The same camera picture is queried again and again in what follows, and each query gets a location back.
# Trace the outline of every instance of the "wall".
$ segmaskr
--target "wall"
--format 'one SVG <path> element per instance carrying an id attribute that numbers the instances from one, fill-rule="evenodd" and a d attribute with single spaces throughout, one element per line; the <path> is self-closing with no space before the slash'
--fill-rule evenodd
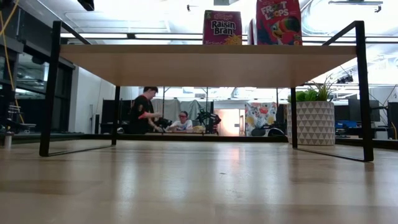
<path id="1" fill-rule="evenodd" d="M 139 96 L 139 94 L 142 94 L 142 92 L 139 92 L 139 87 L 138 86 L 122 86 L 120 87 L 120 99 L 123 100 L 134 100 Z"/>
<path id="2" fill-rule="evenodd" d="M 238 109 L 221 109 L 215 110 L 222 122 L 218 126 L 220 136 L 239 136 L 240 110 Z"/>
<path id="3" fill-rule="evenodd" d="M 223 100 L 214 101 L 214 110 L 219 109 L 244 109 L 244 104 L 247 101 Z"/>
<path id="4" fill-rule="evenodd" d="M 370 88 L 369 93 L 371 94 L 370 100 L 377 99 L 378 101 L 381 102 L 381 104 L 386 102 L 386 104 L 384 106 L 387 106 L 387 102 L 398 102 L 398 87 L 394 88 L 393 86 L 389 86 L 389 87 Z M 380 110 L 381 121 L 375 122 L 376 126 L 385 126 L 386 125 L 385 122 L 388 122 L 386 113 L 387 113 L 387 111 Z"/>
<path id="5" fill-rule="evenodd" d="M 114 92 L 113 84 L 77 67 L 72 76 L 69 131 L 91 133 L 90 105 L 101 120 L 103 100 L 113 100 Z"/>

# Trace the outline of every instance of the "raisin bran box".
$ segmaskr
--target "raisin bran box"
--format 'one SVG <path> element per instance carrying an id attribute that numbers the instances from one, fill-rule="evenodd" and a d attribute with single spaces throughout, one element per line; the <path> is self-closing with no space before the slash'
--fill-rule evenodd
<path id="1" fill-rule="evenodd" d="M 242 45 L 241 13 L 206 10 L 203 44 Z"/>
<path id="2" fill-rule="evenodd" d="M 299 0 L 257 0 L 254 44 L 302 45 Z"/>

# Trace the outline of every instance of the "white geometric planter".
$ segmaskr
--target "white geometric planter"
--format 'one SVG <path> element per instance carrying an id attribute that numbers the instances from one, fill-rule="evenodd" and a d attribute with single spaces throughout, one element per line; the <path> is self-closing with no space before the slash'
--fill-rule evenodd
<path id="1" fill-rule="evenodd" d="M 287 110 L 287 138 L 292 143 L 292 107 Z M 297 102 L 297 143 L 332 146 L 335 144 L 335 105 L 332 102 Z"/>

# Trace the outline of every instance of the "colorful poster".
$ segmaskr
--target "colorful poster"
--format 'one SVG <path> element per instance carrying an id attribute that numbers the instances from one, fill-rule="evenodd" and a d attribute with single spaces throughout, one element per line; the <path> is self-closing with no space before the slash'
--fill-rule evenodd
<path id="1" fill-rule="evenodd" d="M 276 103 L 245 103 L 246 136 L 252 136 L 255 129 L 273 124 L 276 120 Z"/>
<path id="2" fill-rule="evenodd" d="M 203 44 L 242 45 L 241 13 L 206 10 Z"/>
<path id="3" fill-rule="evenodd" d="M 299 0 L 257 0 L 253 32 L 256 45 L 302 45 Z"/>

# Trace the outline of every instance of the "wooden floor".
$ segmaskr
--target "wooden floor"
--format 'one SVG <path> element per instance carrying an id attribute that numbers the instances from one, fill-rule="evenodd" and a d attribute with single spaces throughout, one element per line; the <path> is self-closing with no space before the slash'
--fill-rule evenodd
<path id="1" fill-rule="evenodd" d="M 52 142 L 53 151 L 109 141 Z M 0 223 L 397 223 L 398 152 L 374 163 L 285 143 L 119 141 L 0 149 Z M 339 146 L 340 154 L 361 148 Z"/>

